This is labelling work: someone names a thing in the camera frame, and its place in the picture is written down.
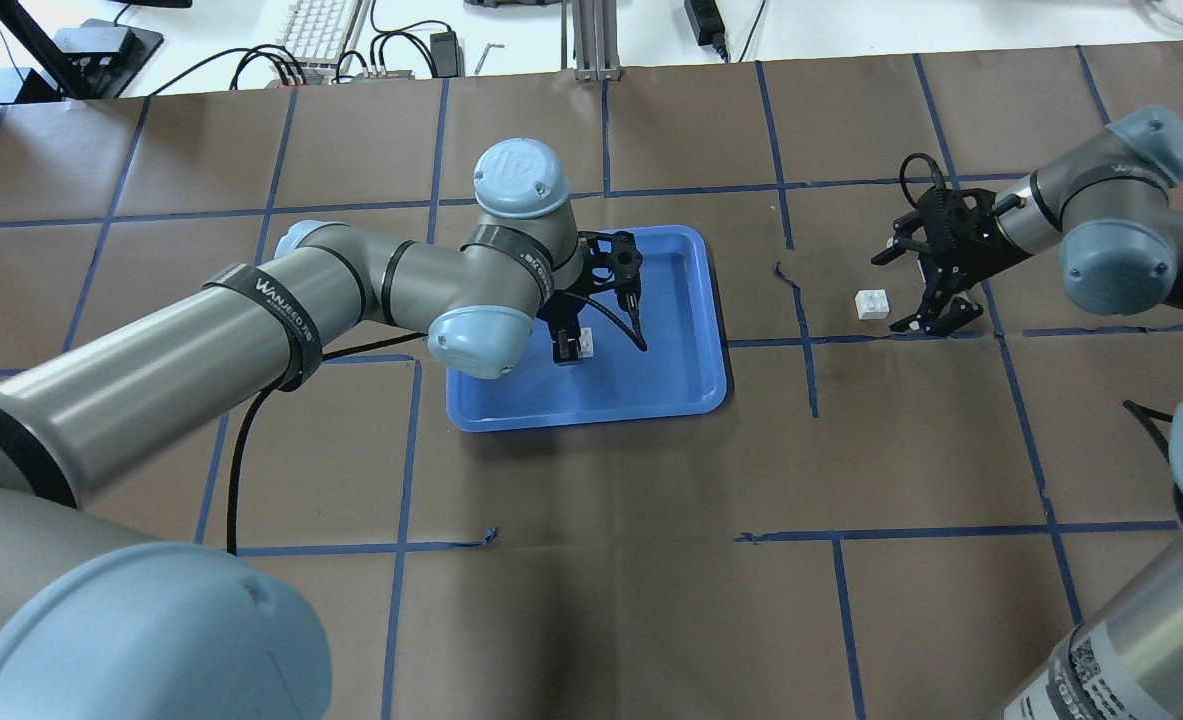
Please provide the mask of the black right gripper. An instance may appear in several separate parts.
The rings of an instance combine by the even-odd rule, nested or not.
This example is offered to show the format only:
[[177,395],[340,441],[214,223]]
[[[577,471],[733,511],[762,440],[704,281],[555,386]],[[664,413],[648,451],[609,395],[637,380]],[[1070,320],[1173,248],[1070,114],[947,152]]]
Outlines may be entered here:
[[914,313],[888,324],[894,333],[919,332],[948,337],[984,314],[970,296],[976,279],[1011,268],[1013,245],[995,219],[997,193],[984,188],[956,192],[929,188],[916,201],[919,215],[901,215],[892,223],[885,247],[871,258],[885,266],[914,254],[925,283]]

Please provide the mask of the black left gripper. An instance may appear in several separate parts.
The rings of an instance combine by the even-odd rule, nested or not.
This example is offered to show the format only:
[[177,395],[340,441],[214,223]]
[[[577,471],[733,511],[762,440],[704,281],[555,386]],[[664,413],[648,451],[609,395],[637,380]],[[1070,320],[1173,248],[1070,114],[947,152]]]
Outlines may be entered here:
[[[578,277],[581,296],[610,291],[618,296],[618,301],[641,300],[644,255],[638,249],[635,233],[581,231],[578,244],[586,249],[586,264]],[[578,313],[583,306],[577,299],[551,299],[554,363],[578,363],[581,359]]]

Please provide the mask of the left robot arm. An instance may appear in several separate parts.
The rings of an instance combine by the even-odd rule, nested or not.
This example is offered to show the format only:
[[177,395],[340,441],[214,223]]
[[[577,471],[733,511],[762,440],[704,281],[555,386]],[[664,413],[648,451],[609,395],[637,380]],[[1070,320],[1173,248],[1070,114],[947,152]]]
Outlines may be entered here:
[[444,367],[513,372],[537,319],[592,277],[558,155],[491,145],[454,249],[340,222],[291,225],[183,301],[0,382],[0,719],[321,719],[327,633],[291,585],[85,505],[248,400],[299,389],[362,322]]

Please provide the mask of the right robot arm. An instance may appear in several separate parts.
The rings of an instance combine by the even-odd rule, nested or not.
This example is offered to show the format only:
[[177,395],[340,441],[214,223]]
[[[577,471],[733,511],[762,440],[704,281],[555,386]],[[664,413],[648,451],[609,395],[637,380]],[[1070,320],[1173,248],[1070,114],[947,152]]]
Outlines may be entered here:
[[[975,284],[1056,247],[1066,296],[1103,316],[1183,310],[1183,121],[1140,108],[1003,193],[931,186],[892,223],[875,266],[911,252],[924,291],[891,324],[935,337],[980,318]],[[1179,537],[1106,607],[1075,625],[995,719],[1183,719],[1183,402],[1150,432],[1174,476]]]

